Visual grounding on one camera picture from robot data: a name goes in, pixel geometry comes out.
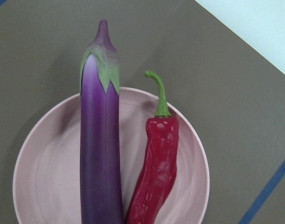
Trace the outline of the red chili pepper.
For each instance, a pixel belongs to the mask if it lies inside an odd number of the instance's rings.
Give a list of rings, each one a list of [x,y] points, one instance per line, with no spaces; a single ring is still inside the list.
[[[168,109],[161,78],[149,70],[145,71],[145,76],[155,80],[159,100],[155,116],[146,122],[144,163],[127,210],[127,224],[153,224],[177,175],[179,122]]]

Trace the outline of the purple eggplant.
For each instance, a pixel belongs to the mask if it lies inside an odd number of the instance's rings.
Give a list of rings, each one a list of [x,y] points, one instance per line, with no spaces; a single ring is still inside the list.
[[[81,222],[121,224],[119,61],[106,20],[82,57],[80,101]]]

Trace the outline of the pink plate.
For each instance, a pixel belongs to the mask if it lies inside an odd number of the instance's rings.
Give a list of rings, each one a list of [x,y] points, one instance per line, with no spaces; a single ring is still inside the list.
[[[19,152],[13,177],[15,213],[21,224],[81,222],[79,153],[80,102],[73,95],[47,112],[33,127]],[[123,210],[127,211],[146,148],[146,121],[158,97],[122,87],[119,100],[120,164]],[[188,120],[178,119],[177,176],[160,209],[158,224],[200,224],[209,199],[209,166],[202,143]]]

